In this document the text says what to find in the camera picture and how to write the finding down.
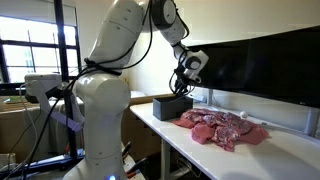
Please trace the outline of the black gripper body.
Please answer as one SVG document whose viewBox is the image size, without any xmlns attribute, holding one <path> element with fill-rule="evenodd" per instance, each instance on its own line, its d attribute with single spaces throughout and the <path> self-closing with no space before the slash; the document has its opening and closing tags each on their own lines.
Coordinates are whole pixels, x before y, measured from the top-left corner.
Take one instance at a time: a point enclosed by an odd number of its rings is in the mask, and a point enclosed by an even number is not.
<svg viewBox="0 0 320 180">
<path fill-rule="evenodd" d="M 175 96 L 188 95 L 195 89 L 196 81 L 187 78 L 182 72 L 175 70 L 171 77 L 176 77 L 175 82 L 171 83 L 171 92 Z"/>
</svg>

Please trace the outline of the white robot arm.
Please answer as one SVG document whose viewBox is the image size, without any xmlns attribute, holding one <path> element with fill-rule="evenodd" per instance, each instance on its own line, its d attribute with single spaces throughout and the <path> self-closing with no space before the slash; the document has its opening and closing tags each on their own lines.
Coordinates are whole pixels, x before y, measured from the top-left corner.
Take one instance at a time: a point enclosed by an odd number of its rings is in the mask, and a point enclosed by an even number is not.
<svg viewBox="0 0 320 180">
<path fill-rule="evenodd" d="M 131 92 L 120 79 L 129 68 L 132 51 L 143 31 L 159 31 L 171 45 L 178 60 L 174 93 L 182 95 L 190 83 L 199 83 L 200 71 L 208 61 L 202 52 L 192 52 L 181 43 L 189 30 L 173 0 L 115 0 L 102 22 L 101 30 L 86 68 L 72 88 L 84 103 L 85 157 L 67 172 L 63 180 L 127 180 L 123 167 L 121 120 Z"/>
</svg>

